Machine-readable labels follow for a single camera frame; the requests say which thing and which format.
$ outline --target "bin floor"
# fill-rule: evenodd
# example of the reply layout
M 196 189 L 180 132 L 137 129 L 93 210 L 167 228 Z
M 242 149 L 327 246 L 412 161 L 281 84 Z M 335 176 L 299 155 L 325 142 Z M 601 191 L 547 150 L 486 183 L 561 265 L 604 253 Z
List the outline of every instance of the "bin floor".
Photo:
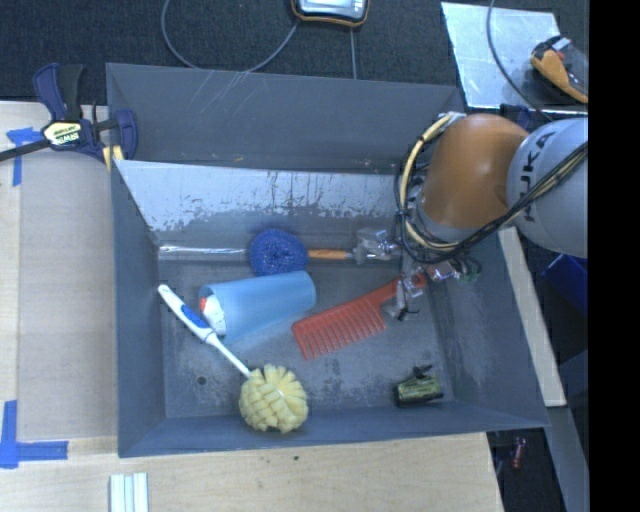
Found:
M 295 320 L 390 282 L 398 276 L 398 267 L 386 262 L 359 266 L 313 262 L 307 272 L 317 294 L 312 310 L 228 346 L 249 368 L 267 363 L 287 367 L 307 391 L 312 410 L 392 407 L 394 385 L 410 377 L 414 366 L 426 364 L 433 365 L 429 373 L 438 377 L 443 400 L 453 399 L 428 293 L 419 299 L 419 313 L 403 321 L 383 313 L 384 331 L 318 358 L 304 359 L 291 332 Z M 161 280 L 194 310 L 202 285 L 252 276 L 246 262 L 221 262 L 216 257 L 160 261 Z M 237 414 L 244 376 L 214 347 L 200 343 L 167 307 L 162 305 L 161 310 L 167 417 Z

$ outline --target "black cable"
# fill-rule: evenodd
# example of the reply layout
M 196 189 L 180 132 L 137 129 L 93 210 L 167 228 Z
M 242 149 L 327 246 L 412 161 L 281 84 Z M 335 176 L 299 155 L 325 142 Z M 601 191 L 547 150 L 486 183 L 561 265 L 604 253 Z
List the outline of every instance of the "black cable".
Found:
M 351 69 L 353 70 L 353 79 L 358 79 L 358 71 L 356 66 L 356 44 L 355 35 L 353 33 L 353 27 L 349 29 L 349 37 L 351 39 Z
M 493 36 L 491 35 L 491 14 L 493 12 L 493 4 L 495 3 L 495 1 L 496 0 L 491 0 L 491 3 L 489 4 L 489 7 L 487 9 L 487 18 L 486 18 L 487 43 L 489 43 L 489 49 L 491 50 L 491 55 L 493 55 L 493 59 L 495 60 L 496 65 L 500 69 L 500 72 L 502 73 L 502 76 L 509 83 L 509 85 L 513 88 L 513 90 L 516 93 L 518 93 L 518 96 L 520 96 L 527 105 L 529 105 L 533 110 L 535 110 L 538 114 L 540 114 L 542 117 L 544 117 L 547 121 L 549 121 L 549 122 L 553 121 L 553 119 L 549 115 L 547 115 L 545 112 L 543 112 L 540 108 L 536 107 L 524 95 L 524 93 L 520 90 L 520 88 L 511 79 L 511 77 L 509 76 L 509 73 L 507 72 L 505 67 L 502 65 L 502 61 L 498 57 L 498 52 L 496 52 L 496 47 L 493 44 Z
M 171 53 L 173 53 L 173 56 L 176 59 L 178 59 L 182 64 L 184 64 L 185 66 L 187 66 L 189 68 L 202 69 L 199 66 L 196 66 L 192 62 L 190 62 L 187 59 L 185 59 L 178 52 L 178 50 L 176 50 L 174 48 L 174 46 L 171 44 L 171 41 L 169 40 L 169 35 L 167 34 L 167 9 L 169 8 L 169 4 L 170 3 L 171 3 L 171 0 L 165 0 L 164 5 L 162 6 L 162 14 L 160 16 L 160 27 L 162 29 L 162 37 L 164 38 L 164 42 L 167 45 L 167 47 L 169 48 L 169 50 L 171 51 Z M 293 26 L 291 27 L 291 30 L 287 34 L 287 37 L 285 37 L 284 41 L 280 44 L 280 46 L 278 46 L 278 48 L 276 49 L 275 52 L 273 52 L 269 57 L 267 57 L 265 60 L 263 60 L 257 66 L 253 66 L 252 68 L 247 69 L 244 72 L 245 73 L 252 73 L 254 71 L 258 71 L 259 69 L 262 69 L 267 64 L 269 64 L 273 59 L 275 59 L 280 54 L 280 52 L 284 49 L 284 47 L 289 43 L 291 38 L 293 37 L 293 34 L 295 33 L 296 29 L 298 28 L 299 22 L 300 22 L 300 20 L 298 18 L 296 18 L 295 22 L 293 23 Z

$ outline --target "blue tape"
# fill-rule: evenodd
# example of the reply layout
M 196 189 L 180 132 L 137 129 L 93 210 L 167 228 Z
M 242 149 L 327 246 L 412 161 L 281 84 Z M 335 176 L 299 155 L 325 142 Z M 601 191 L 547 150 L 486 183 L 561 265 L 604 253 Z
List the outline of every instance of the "blue tape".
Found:
M 13 142 L 16 147 L 22 146 L 22 144 L 28 144 L 29 142 L 38 142 L 44 138 L 39 131 L 33 128 L 9 130 L 7 137 L 9 137 L 9 140 Z M 20 183 L 22 183 L 22 157 L 17 156 L 13 162 L 13 186 L 17 187 Z
M 530 132 L 531 123 L 533 121 L 533 115 L 527 107 L 524 105 L 518 105 L 518 117 L 516 118 L 516 124 L 524 130 Z
M 582 315 L 588 314 L 587 260 L 561 254 L 542 272 L 551 286 Z
M 2 437 L 0 437 L 0 468 L 15 469 L 22 461 L 66 460 L 69 441 L 20 443 L 16 441 L 17 401 L 4 403 Z

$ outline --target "blue plastic cup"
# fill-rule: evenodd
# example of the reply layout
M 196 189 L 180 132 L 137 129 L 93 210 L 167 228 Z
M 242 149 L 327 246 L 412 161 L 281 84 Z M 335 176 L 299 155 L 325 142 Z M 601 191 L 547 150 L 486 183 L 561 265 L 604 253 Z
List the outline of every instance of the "blue plastic cup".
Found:
M 226 344 L 311 309 L 316 288 L 307 272 L 297 270 L 207 284 L 199 296 L 203 316 L 214 328 L 219 318 L 213 318 L 210 312 L 216 308 L 211 306 L 219 302 L 224 317 L 224 335 L 219 337 Z

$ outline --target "comb teeth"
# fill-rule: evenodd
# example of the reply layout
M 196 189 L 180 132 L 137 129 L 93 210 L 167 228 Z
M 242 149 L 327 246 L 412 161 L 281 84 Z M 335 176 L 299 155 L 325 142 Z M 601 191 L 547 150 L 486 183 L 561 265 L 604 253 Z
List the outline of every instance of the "comb teeth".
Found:
M 378 305 L 353 301 L 295 322 L 291 327 L 305 359 L 338 350 L 386 329 Z

